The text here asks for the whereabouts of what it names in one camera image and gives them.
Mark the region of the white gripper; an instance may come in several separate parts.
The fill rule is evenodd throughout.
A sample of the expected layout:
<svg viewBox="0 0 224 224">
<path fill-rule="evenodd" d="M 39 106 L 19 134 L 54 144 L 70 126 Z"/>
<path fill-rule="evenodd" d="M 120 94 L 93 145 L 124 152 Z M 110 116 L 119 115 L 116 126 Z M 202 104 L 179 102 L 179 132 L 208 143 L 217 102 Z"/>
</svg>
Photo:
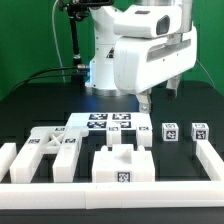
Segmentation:
<svg viewBox="0 0 224 224">
<path fill-rule="evenodd" d="M 179 74 L 194 66 L 196 54 L 195 27 L 183 34 L 180 43 L 167 37 L 152 40 L 122 37 L 115 44 L 114 83 L 119 90 L 137 94 L 139 111 L 149 114 L 151 91 L 147 89 L 169 79 L 167 97 L 175 99 L 182 77 Z"/>
</svg>

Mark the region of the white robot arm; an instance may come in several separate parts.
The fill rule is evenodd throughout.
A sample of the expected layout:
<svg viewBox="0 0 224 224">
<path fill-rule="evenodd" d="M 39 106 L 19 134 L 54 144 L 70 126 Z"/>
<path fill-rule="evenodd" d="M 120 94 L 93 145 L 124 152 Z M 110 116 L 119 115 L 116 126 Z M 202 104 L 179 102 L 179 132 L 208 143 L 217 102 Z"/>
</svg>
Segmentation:
<svg viewBox="0 0 224 224">
<path fill-rule="evenodd" d="M 151 111 L 154 86 L 165 83 L 177 96 L 181 75 L 194 67 L 197 31 L 193 0 L 133 0 L 128 9 L 90 9 L 95 55 L 90 61 L 88 92 L 103 96 L 133 94 L 139 111 Z"/>
</svg>

